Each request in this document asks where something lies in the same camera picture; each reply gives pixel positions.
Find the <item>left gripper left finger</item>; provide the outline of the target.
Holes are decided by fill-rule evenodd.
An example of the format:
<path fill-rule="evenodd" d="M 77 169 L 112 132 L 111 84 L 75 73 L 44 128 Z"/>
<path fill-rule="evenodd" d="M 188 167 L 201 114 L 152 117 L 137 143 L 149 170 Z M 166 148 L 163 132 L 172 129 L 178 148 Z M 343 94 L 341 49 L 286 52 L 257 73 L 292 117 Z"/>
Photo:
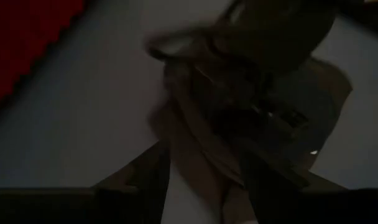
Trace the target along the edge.
<path fill-rule="evenodd" d="M 170 151 L 157 142 L 98 182 L 102 224 L 161 224 L 170 180 Z"/>

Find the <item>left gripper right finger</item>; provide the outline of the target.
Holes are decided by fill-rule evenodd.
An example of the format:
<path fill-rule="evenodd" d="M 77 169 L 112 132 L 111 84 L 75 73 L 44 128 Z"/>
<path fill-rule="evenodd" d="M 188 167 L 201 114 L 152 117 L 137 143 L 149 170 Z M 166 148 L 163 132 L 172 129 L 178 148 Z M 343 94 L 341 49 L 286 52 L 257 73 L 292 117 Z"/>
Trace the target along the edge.
<path fill-rule="evenodd" d="M 239 165 L 259 224 L 312 224 L 326 206 L 314 195 L 346 188 L 263 151 L 241 148 Z"/>

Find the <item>dark grey garment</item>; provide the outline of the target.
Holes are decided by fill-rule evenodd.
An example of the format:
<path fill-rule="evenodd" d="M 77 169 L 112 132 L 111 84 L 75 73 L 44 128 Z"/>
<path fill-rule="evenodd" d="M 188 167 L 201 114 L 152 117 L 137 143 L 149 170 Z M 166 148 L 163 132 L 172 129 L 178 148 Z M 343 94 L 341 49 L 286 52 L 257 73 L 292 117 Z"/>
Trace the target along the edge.
<path fill-rule="evenodd" d="M 240 149 L 263 151 L 310 172 L 352 86 L 339 68 L 312 53 L 282 74 L 222 53 L 224 12 L 211 24 L 156 34 L 146 49 L 165 64 L 170 95 L 152 118 L 156 135 L 218 218 L 240 224 L 257 222 L 241 175 Z M 328 207 L 345 192 L 313 198 Z"/>

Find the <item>red plastic laundry bin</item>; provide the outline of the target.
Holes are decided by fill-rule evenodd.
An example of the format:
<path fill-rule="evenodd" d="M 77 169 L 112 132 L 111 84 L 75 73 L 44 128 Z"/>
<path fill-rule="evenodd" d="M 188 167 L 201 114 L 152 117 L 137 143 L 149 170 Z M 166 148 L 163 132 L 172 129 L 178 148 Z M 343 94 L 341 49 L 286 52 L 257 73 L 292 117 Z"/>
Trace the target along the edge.
<path fill-rule="evenodd" d="M 0 0 L 0 102 L 48 45 L 83 12 L 87 0 Z"/>

